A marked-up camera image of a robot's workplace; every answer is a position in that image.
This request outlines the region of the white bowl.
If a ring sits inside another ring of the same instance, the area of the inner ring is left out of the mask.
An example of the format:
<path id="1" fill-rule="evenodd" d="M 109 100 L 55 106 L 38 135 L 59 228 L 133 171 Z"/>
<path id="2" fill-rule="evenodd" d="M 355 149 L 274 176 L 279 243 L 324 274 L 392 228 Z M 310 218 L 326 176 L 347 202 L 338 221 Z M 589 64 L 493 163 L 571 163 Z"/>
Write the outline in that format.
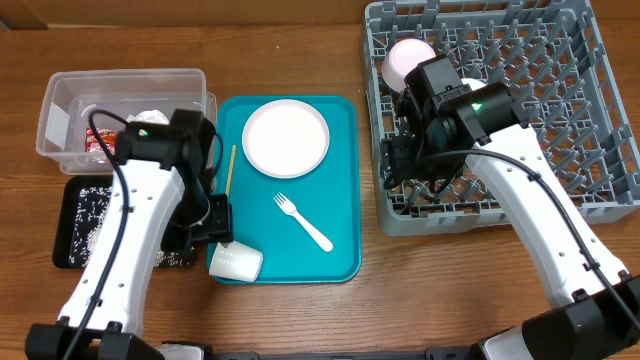
<path id="1" fill-rule="evenodd" d="M 475 78 L 462 78 L 461 82 L 468 91 L 476 91 L 487 86 L 487 83 Z"/>

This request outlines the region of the frosted white cup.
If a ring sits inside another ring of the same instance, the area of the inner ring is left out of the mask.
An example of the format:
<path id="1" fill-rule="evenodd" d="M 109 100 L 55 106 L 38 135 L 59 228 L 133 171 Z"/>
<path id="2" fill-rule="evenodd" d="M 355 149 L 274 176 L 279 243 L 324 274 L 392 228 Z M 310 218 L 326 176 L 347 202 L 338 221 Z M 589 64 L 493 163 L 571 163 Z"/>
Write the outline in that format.
<path id="1" fill-rule="evenodd" d="M 208 268 L 214 277 L 255 282 L 263 263 L 263 254 L 237 241 L 218 243 Z"/>

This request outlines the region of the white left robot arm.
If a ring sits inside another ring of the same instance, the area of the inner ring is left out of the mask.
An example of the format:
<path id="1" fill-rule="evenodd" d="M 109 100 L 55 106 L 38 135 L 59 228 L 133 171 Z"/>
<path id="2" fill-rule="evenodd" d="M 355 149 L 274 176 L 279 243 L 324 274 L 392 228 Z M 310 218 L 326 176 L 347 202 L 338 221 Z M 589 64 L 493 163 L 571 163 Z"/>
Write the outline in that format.
<path id="1" fill-rule="evenodd" d="M 218 139 L 200 111 L 177 109 L 168 124 L 132 121 L 105 155 L 113 167 L 109 206 L 91 258 L 53 324 L 34 324 L 30 359 L 213 358 L 209 345 L 142 340 L 144 308 L 159 250 L 231 240 L 231 209 L 210 190 Z"/>

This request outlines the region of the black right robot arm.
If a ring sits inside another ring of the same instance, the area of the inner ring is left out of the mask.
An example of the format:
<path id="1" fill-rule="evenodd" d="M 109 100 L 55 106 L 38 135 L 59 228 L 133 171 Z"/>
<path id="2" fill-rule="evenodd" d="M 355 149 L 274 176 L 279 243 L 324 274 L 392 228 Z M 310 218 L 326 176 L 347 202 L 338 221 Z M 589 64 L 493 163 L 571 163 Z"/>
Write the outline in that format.
<path id="1" fill-rule="evenodd" d="M 544 158 L 509 88 L 470 88 L 448 57 L 405 76 L 407 131 L 384 144 L 384 187 L 446 183 L 468 168 L 524 244 L 549 310 L 469 346 L 469 359 L 604 359 L 639 341 L 639 280 L 598 239 Z"/>

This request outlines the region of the bowl with rice and nuts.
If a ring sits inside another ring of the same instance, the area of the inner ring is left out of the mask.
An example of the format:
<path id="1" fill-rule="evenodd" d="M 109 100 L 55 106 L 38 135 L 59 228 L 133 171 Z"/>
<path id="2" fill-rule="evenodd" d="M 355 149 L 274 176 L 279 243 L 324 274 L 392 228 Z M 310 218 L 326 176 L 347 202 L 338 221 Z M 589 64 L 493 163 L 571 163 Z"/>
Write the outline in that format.
<path id="1" fill-rule="evenodd" d="M 406 87 L 404 78 L 421 62 L 436 56 L 434 49 L 425 41 L 405 39 L 397 42 L 388 52 L 381 66 L 381 75 L 386 85 L 394 92 Z"/>

